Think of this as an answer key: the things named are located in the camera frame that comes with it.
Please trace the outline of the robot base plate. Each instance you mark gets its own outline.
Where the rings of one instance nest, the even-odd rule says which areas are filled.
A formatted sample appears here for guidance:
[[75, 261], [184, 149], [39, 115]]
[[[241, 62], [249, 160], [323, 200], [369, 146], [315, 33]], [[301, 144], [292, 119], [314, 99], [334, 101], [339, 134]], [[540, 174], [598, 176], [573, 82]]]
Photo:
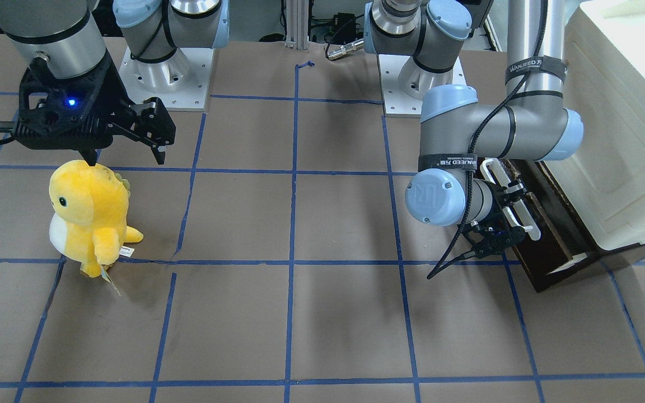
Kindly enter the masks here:
[[450, 71], [440, 74], [421, 69], [412, 57], [379, 54], [378, 67], [385, 115], [397, 118], [419, 118], [423, 96], [433, 87], [466, 84], [461, 59]]
[[119, 74], [135, 103], [158, 97], [169, 111], [202, 112], [207, 109], [208, 87], [215, 49], [182, 48], [156, 64], [135, 61], [127, 48]]

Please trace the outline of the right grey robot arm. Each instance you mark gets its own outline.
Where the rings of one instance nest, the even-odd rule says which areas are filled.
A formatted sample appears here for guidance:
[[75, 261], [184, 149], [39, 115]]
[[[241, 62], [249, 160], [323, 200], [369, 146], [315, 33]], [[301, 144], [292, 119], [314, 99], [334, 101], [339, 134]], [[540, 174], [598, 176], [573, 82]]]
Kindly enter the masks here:
[[168, 107], [199, 79], [185, 49], [225, 48], [227, 1], [113, 1], [129, 50], [130, 72], [115, 66], [93, 1], [0, 1], [0, 29], [27, 63], [18, 117], [0, 121], [0, 146], [72, 150], [86, 163], [124, 136], [146, 146], [157, 164], [175, 143]]

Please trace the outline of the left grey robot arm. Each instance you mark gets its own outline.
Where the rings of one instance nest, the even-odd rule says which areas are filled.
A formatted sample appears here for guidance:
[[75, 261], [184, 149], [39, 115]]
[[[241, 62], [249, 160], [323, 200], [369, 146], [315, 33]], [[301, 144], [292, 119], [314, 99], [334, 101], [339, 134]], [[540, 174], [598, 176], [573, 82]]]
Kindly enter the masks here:
[[[525, 228], [505, 221], [503, 210], [521, 191], [476, 179], [480, 158], [558, 161], [583, 139], [580, 115], [563, 107], [561, 1], [510, 1], [506, 97], [483, 105], [469, 85], [442, 84], [422, 96], [418, 172], [405, 205], [418, 221], [456, 225], [456, 242], [473, 226], [498, 252], [522, 240]], [[458, 1], [373, 1], [365, 10], [365, 50], [409, 56], [426, 74], [448, 74], [473, 28]]]

